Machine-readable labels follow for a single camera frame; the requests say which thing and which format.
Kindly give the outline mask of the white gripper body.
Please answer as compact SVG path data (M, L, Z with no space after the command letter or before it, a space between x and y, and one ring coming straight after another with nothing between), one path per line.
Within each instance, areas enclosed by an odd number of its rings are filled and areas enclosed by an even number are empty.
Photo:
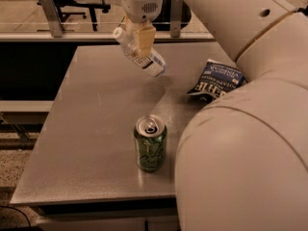
M163 0L121 0L126 15L133 23L153 21L161 13Z

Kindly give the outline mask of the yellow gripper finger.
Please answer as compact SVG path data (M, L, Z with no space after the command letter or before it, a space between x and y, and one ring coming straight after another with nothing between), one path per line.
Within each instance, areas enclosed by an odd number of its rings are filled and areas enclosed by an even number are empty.
M136 32L137 24L132 22L128 16L125 16L125 31L128 36L132 37Z
M150 55L155 34L156 29L153 26L142 27L136 31L135 41L137 45L137 53L141 59L147 58Z

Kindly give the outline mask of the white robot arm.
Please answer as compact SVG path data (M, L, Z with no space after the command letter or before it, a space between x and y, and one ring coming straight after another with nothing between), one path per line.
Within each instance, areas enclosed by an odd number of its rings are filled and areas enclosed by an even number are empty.
M308 231L307 18L285 0L184 0L247 84L176 152L181 231Z

